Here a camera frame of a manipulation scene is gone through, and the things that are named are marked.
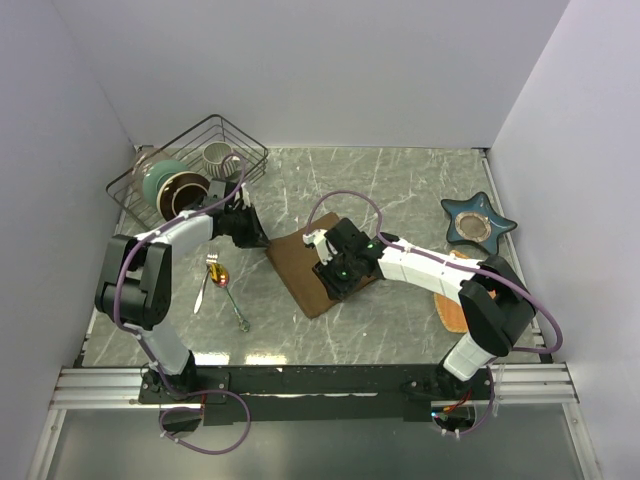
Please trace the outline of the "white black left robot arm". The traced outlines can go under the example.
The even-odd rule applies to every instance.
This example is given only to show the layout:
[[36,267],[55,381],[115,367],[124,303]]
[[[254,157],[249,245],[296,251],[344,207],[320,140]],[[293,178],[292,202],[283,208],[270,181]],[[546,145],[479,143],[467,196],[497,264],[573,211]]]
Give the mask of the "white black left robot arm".
[[213,181],[209,191],[161,226],[107,245],[95,308],[131,334],[164,392],[177,402],[197,393],[195,358],[167,319],[174,262],[228,236],[240,249],[265,248],[264,232],[245,182]]

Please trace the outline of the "brown cloth napkin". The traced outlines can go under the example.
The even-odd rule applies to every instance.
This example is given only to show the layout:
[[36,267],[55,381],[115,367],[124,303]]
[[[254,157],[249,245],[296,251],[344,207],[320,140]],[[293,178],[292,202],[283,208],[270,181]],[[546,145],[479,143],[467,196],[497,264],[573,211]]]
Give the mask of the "brown cloth napkin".
[[266,256],[287,290],[309,319],[326,313],[340,300],[329,298],[327,290],[313,271],[320,262],[316,251],[303,243],[304,229],[273,239]]

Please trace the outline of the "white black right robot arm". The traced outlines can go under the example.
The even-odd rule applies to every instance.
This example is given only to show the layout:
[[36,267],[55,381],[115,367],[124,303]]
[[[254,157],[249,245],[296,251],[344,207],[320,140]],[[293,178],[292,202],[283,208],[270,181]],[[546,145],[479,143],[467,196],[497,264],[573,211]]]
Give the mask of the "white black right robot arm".
[[448,398],[463,396],[480,369],[507,356],[536,314],[528,291],[500,256],[463,259],[393,234],[370,237],[347,218],[302,239],[318,255],[313,272],[332,300],[346,299],[363,279],[379,279],[423,288],[462,309],[467,332],[438,366],[437,385]]

